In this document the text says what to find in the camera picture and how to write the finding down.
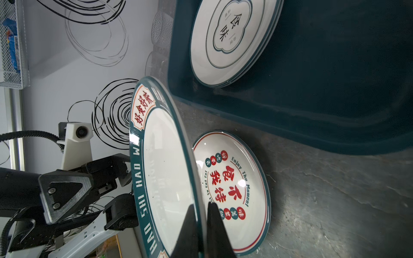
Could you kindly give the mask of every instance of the white wire basket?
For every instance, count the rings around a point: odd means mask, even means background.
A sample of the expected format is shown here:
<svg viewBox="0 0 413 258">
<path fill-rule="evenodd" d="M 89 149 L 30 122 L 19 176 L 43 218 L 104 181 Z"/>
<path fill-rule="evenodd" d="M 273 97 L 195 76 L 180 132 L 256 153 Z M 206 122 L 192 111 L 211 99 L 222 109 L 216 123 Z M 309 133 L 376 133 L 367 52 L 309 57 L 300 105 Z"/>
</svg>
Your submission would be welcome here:
<svg viewBox="0 0 413 258">
<path fill-rule="evenodd" d="M 24 28 L 23 0 L 16 0 L 10 4 L 7 0 L 0 0 L 0 23 L 5 18 L 15 20 L 17 23 L 17 46 L 19 55 L 20 73 L 13 68 L 9 44 L 7 43 L 6 32 L 8 28 L 0 24 L 0 45 L 1 45 L 1 63 L 0 86 L 14 89 L 23 89 L 30 86 L 30 77 L 28 73 L 26 31 Z"/>
</svg>

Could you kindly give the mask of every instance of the white plate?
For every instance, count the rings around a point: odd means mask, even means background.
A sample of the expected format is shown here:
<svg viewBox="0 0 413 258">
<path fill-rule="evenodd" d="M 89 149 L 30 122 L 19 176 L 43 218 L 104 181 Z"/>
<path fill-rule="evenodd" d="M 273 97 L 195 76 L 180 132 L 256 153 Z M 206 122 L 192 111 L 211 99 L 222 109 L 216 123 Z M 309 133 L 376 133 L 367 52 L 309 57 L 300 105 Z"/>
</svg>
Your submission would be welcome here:
<svg viewBox="0 0 413 258">
<path fill-rule="evenodd" d="M 144 77 L 133 94 L 130 121 L 133 191 L 148 258 L 169 257 L 188 206 L 194 204 L 200 242 L 206 216 L 193 152 L 178 111 L 159 81 Z"/>
<path fill-rule="evenodd" d="M 191 65 L 209 87 L 237 80 L 259 57 L 278 20 L 282 0 L 203 0 L 191 37 Z"/>
<path fill-rule="evenodd" d="M 254 252 L 271 218 L 267 181 L 255 155 L 242 140 L 222 130 L 201 135 L 193 150 L 205 207 L 209 202 L 218 205 L 235 254 Z"/>
</svg>

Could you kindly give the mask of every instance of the dark teal tray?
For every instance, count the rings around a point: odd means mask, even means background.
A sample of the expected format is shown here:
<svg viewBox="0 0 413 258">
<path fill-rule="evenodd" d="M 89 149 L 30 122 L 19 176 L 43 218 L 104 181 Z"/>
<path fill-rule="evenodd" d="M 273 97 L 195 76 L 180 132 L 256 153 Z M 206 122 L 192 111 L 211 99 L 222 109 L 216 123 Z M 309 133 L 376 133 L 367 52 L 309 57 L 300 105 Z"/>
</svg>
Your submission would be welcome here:
<svg viewBox="0 0 413 258">
<path fill-rule="evenodd" d="M 200 0 L 177 0 L 168 85 L 180 101 L 342 154 L 413 146 L 413 6 L 403 0 L 285 0 L 254 66 L 230 86 L 194 77 Z"/>
</svg>

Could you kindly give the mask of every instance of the red circle with chinese character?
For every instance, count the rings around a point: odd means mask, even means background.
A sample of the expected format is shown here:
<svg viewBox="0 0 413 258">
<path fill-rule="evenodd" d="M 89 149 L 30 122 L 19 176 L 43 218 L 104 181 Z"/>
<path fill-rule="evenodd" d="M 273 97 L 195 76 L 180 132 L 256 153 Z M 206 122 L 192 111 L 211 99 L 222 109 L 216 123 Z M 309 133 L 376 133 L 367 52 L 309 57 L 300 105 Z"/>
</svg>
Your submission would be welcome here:
<svg viewBox="0 0 413 258">
<path fill-rule="evenodd" d="M 228 208 L 225 208 L 225 209 L 224 209 L 224 215 L 225 215 L 225 218 L 226 218 L 227 220 L 230 220 L 230 219 L 231 219 L 231 212 L 230 212 L 230 210 L 229 210 Z"/>
<path fill-rule="evenodd" d="M 216 157 L 215 156 L 211 156 L 211 164 L 214 166 L 216 164 Z"/>
<path fill-rule="evenodd" d="M 223 161 L 228 159 L 228 153 L 226 151 L 221 151 L 221 157 Z"/>
<path fill-rule="evenodd" d="M 245 219 L 245 211 L 243 208 L 238 207 L 237 208 L 237 212 L 238 212 L 238 218 L 240 218 L 241 220 Z"/>
</svg>

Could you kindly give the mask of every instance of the marble countertop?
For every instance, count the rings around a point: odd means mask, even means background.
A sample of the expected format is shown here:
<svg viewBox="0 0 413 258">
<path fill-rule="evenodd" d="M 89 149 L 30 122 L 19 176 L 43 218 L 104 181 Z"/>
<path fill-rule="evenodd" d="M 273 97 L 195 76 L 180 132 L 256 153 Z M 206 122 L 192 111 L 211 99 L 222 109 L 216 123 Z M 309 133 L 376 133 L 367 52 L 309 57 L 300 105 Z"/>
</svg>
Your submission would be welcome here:
<svg viewBox="0 0 413 258">
<path fill-rule="evenodd" d="M 171 17 L 174 8 L 175 0 L 159 2 Z M 167 49 L 154 50 L 169 56 Z M 251 147 L 263 167 L 271 225 L 248 257 L 413 257 L 413 149 L 340 155 L 176 105 L 191 142 L 205 131 L 227 130 Z"/>
</svg>

